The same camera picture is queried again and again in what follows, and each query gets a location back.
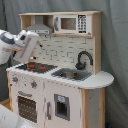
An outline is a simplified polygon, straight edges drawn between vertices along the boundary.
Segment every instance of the countertop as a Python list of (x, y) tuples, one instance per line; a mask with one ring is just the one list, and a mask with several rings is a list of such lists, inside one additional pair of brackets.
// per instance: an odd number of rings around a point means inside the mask
[(10, 67), (6, 71), (12, 71), (12, 72), (16, 72), (16, 73), (24, 73), (24, 74), (32, 75), (35, 77), (41, 77), (44, 80), (52, 80), (54, 82), (61, 82), (63, 84), (68, 84), (70, 86), (83, 88), (83, 89), (96, 89), (96, 88), (107, 87), (107, 86), (111, 85), (114, 81), (114, 77), (110, 73), (107, 73), (104, 71), (100, 71), (96, 75), (91, 75), (90, 77), (88, 77), (84, 81), (75, 81), (75, 80), (53, 77), (51, 75), (53, 72), (55, 72), (61, 68), (65, 68), (65, 67), (57, 67), (57, 68), (55, 68), (55, 69), (53, 69), (53, 70), (51, 70), (45, 74), (38, 74), (38, 73), (19, 70), (19, 69), (15, 68), (15, 67), (18, 67), (20, 65), (22, 65), (22, 64)]

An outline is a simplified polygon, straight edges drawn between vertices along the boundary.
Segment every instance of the cabinet handle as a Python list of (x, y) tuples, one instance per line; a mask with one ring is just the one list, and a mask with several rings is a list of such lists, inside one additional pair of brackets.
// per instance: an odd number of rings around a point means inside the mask
[(59, 28), (57, 27), (58, 17), (54, 19), (54, 27), (56, 31), (59, 31)]
[(50, 113), (49, 113), (49, 111), (50, 111), (50, 102), (48, 102), (47, 103), (47, 117), (48, 117), (48, 120), (51, 120), (51, 115), (50, 115)]
[(22, 91), (19, 91), (18, 93), (19, 93), (20, 95), (22, 95), (22, 96), (32, 97), (32, 94), (26, 94), (26, 93), (24, 93), (24, 92), (22, 92)]

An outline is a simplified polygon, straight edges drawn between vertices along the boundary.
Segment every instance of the cooktop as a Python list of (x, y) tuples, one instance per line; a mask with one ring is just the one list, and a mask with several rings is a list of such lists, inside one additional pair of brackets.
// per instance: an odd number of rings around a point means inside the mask
[(30, 71), (30, 72), (46, 73), (54, 68), (57, 68), (57, 66), (30, 62), (30, 63), (21, 65), (16, 68), (21, 69), (21, 70)]

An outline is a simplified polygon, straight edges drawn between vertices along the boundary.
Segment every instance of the stove knob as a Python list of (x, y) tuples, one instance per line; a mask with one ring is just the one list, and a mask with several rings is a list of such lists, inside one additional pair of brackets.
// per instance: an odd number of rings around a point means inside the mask
[(32, 88), (36, 88), (36, 86), (37, 86), (36, 82), (33, 81), (33, 82), (31, 83), (31, 86), (32, 86)]
[(17, 77), (13, 77), (12, 81), (13, 82), (18, 82), (18, 78)]

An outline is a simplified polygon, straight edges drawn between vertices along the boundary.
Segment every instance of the sink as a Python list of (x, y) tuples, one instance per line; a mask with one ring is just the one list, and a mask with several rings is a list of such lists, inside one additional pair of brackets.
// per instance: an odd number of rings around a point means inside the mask
[[(62, 73), (67, 73), (67, 72), (68, 73), (69, 72), (77, 73), (77, 76), (75, 78), (67, 78), (67, 77), (61, 76)], [(76, 80), (76, 81), (83, 81), (83, 80), (87, 79), (88, 77), (90, 77), (91, 75), (92, 75), (92, 73), (88, 72), (88, 71), (81, 71), (81, 70), (69, 69), (69, 68), (62, 68), (62, 69), (52, 73), (52, 76), (54, 76), (54, 77), (69, 79), (69, 80)]]

